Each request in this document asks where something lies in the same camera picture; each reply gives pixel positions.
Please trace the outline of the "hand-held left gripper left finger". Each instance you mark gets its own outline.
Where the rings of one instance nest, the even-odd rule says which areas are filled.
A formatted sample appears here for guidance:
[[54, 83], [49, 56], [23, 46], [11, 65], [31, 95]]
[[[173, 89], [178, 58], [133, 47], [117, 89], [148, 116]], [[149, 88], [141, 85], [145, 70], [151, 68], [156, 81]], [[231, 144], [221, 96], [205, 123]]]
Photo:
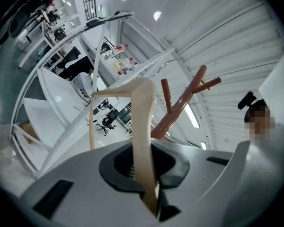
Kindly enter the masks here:
[[99, 173], [111, 187], [119, 192], [143, 192], [131, 175], [133, 167], [133, 148], [120, 147], [106, 156], [99, 163]]

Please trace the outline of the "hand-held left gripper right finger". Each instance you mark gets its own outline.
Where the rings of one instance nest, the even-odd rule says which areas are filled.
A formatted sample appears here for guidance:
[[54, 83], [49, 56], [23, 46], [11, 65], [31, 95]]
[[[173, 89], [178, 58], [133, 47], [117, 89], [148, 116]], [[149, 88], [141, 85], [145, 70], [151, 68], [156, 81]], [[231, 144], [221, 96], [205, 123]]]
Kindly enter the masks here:
[[157, 217], [160, 222], [164, 222], [181, 212], [177, 206], [169, 204], [164, 191], [180, 186], [188, 174], [190, 163], [180, 153], [167, 148], [152, 145], [151, 149], [154, 156], [155, 172], [159, 181]]

